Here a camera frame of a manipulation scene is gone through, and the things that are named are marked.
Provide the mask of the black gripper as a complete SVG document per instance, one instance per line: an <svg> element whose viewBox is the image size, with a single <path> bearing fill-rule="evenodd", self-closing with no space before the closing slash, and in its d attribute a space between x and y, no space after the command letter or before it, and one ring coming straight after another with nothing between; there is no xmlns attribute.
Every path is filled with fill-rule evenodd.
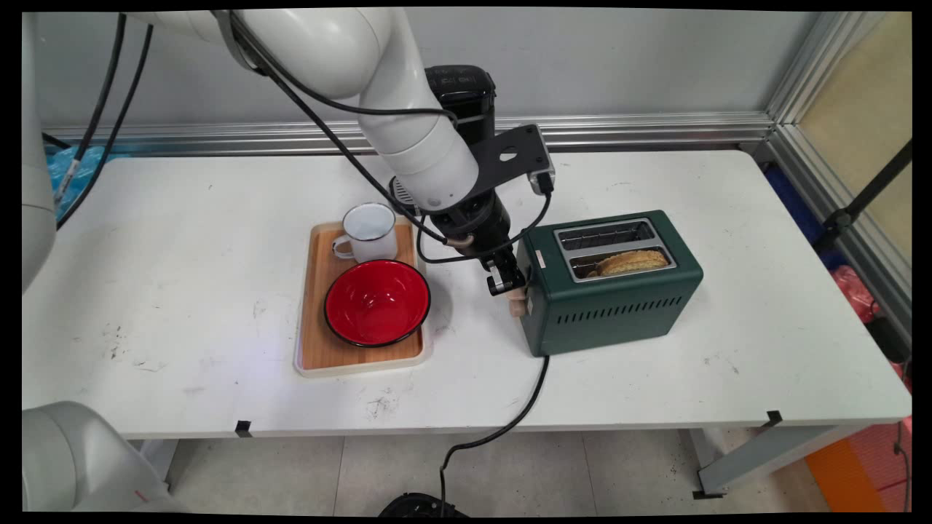
<svg viewBox="0 0 932 524"><path fill-rule="evenodd" d="M453 241L472 242L456 247L457 258L436 259L434 264L476 260L490 272L487 288L492 296L526 286L510 241L510 216L494 190L460 202L446 213L430 213L430 222L440 235Z"/></svg>

